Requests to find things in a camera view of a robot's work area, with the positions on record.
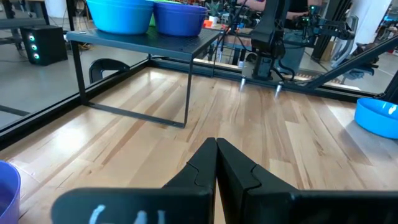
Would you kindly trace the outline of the purple plastic mini bowl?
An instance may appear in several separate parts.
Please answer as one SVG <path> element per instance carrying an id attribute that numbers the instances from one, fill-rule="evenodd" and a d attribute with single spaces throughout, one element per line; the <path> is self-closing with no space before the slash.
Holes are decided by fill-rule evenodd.
<path id="1" fill-rule="evenodd" d="M 0 161 L 0 224 L 18 224 L 21 177 L 11 164 Z"/>
<path id="2" fill-rule="evenodd" d="M 170 2 L 155 2 L 154 7 L 172 10 L 172 11 L 182 11 L 182 12 L 199 12 L 199 13 L 207 13 L 206 7 L 201 6 L 192 6 L 185 4 L 176 4 Z"/>
<path id="3" fill-rule="evenodd" d="M 156 9 L 155 26 L 158 32 L 178 37 L 195 37 L 201 32 L 205 13 Z"/>

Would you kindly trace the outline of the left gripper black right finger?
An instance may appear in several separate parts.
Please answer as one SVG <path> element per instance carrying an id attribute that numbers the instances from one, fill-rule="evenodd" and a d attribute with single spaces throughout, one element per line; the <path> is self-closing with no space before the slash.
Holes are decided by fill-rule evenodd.
<path id="1" fill-rule="evenodd" d="M 226 224 L 398 224 L 398 191 L 299 190 L 216 142 Z"/>

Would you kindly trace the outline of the grey background desk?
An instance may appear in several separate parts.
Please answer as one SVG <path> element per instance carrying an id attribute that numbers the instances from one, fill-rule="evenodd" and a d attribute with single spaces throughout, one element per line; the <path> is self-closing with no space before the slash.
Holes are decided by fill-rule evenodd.
<path id="1" fill-rule="evenodd" d="M 28 18 L 15 18 L 12 10 L 12 2 L 18 2 L 22 12 L 26 12 Z M 10 30 L 10 37 L 0 37 L 0 45 L 14 44 L 17 50 L 22 49 L 22 37 L 19 28 L 49 25 L 49 15 L 45 6 L 45 0 L 0 0 L 0 7 L 5 18 L 0 18 L 0 30 Z"/>

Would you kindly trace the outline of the black perforated metal shelf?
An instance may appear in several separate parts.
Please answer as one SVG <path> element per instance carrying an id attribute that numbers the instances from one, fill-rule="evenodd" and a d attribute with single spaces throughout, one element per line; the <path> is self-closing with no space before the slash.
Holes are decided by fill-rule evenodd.
<path id="1" fill-rule="evenodd" d="M 162 35 L 157 32 L 155 27 L 150 27 L 148 31 L 142 35 L 110 34 L 100 31 L 99 29 L 67 32 L 67 40 L 70 43 L 75 64 L 80 103 L 97 110 L 167 126 L 184 128 L 188 118 L 192 75 L 194 73 L 198 74 L 198 72 L 194 71 L 193 60 L 204 52 L 219 36 L 220 31 L 218 30 L 202 29 L 200 34 L 196 37 L 175 37 Z M 78 48 L 78 43 L 80 42 L 140 52 L 147 54 L 147 57 L 134 65 L 129 65 L 130 70 L 126 72 L 106 70 L 103 72 L 103 79 L 86 86 Z M 182 123 L 90 101 L 90 99 L 98 95 L 100 91 L 115 86 L 146 67 L 166 68 L 188 73 L 184 121 Z"/>

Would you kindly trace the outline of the black computer tower green lights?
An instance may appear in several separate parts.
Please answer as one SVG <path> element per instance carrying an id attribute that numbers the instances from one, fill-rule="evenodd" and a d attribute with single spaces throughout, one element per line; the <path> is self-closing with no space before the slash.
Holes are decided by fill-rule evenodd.
<path id="1" fill-rule="evenodd" d="M 61 27 L 51 25 L 21 27 L 20 32 L 31 64 L 47 66 L 68 59 Z"/>

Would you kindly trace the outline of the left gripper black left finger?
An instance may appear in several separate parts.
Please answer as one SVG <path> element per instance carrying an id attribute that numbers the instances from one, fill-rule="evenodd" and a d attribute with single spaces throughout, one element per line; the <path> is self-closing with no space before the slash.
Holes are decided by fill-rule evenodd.
<path id="1" fill-rule="evenodd" d="M 79 188 L 53 203 L 53 224 L 211 224 L 217 143 L 206 139 L 161 188 Z"/>

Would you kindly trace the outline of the grey office chair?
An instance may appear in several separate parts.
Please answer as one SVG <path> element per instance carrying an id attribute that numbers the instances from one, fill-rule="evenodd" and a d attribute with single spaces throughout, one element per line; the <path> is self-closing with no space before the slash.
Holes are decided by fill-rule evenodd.
<path id="1" fill-rule="evenodd" d="M 331 68 L 339 66 L 343 60 L 350 55 L 354 45 L 354 38 L 358 28 L 359 18 L 357 16 L 349 16 L 346 21 L 348 22 L 348 27 L 351 29 L 349 31 L 349 37 L 348 39 L 336 39 L 336 43 L 331 54 Z"/>

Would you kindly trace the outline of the blue plastic mini bowl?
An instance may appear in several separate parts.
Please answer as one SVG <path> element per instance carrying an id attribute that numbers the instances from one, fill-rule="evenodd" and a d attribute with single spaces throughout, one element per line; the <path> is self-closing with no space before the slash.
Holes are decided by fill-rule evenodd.
<path id="1" fill-rule="evenodd" d="M 389 139 L 398 139 L 398 105 L 383 100 L 360 98 L 354 114 L 365 130 Z"/>
<path id="2" fill-rule="evenodd" d="M 150 0 L 86 0 L 91 2 L 98 2 L 98 3 L 115 3 L 115 4 L 122 4 L 122 5 L 142 5 L 142 6 L 149 6 L 152 7 L 154 5 L 153 1 Z"/>
<path id="3" fill-rule="evenodd" d="M 149 29 L 153 7 L 120 6 L 87 1 L 97 29 L 122 35 L 141 35 Z"/>

